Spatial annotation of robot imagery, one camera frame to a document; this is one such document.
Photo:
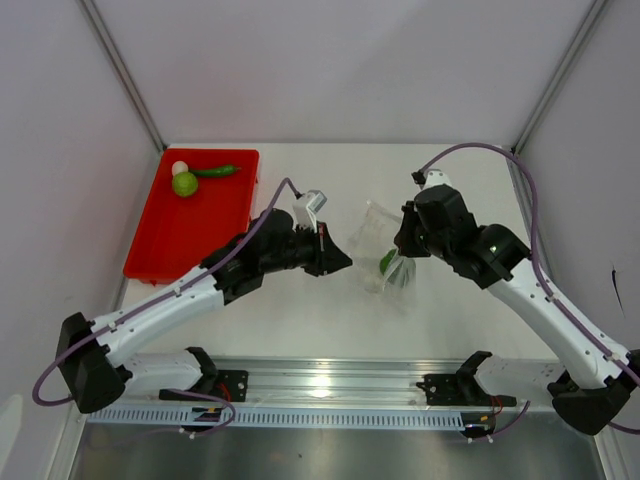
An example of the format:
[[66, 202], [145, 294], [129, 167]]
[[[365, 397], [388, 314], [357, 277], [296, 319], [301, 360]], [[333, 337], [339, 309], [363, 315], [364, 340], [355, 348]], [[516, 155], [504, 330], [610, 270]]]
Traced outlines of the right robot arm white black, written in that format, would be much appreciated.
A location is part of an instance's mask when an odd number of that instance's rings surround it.
[[541, 365], [478, 351], [458, 369], [469, 404], [506, 395], [550, 406], [569, 426], [594, 436], [611, 425], [639, 386], [639, 353], [611, 340], [538, 269], [507, 227], [479, 225], [448, 185], [419, 192], [402, 207], [394, 238], [401, 255], [435, 257], [515, 312], [554, 352]]

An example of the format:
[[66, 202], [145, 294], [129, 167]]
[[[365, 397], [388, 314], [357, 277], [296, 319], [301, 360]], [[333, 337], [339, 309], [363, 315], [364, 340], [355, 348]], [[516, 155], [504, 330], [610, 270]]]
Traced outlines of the clear zip top bag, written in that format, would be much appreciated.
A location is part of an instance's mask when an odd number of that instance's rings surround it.
[[383, 276], [379, 270], [385, 254], [397, 249], [401, 217], [373, 200], [366, 205], [362, 223], [348, 240], [355, 281], [385, 310], [406, 315], [415, 304], [416, 262], [399, 254], [402, 263], [394, 273]]

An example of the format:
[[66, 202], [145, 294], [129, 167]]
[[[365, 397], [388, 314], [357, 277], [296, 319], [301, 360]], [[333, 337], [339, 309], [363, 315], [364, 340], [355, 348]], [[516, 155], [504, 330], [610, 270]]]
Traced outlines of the green bell pepper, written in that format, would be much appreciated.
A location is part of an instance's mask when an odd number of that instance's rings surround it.
[[389, 250], [385, 256], [379, 262], [380, 273], [385, 275], [391, 275], [394, 273], [399, 265], [402, 263], [401, 256], [397, 249]]

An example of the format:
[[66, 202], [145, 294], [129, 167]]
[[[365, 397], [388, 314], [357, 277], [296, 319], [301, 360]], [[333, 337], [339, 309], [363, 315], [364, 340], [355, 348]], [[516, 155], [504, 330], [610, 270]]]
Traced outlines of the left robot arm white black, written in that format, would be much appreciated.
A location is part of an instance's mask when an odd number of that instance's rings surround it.
[[80, 312], [67, 317], [59, 334], [57, 367], [83, 414], [132, 394], [166, 391], [207, 399], [216, 390], [217, 371], [202, 348], [177, 354], [144, 354], [142, 348], [257, 290], [268, 274], [300, 268], [321, 277], [351, 264], [325, 223], [303, 227], [289, 213], [273, 209], [147, 300], [93, 320]]

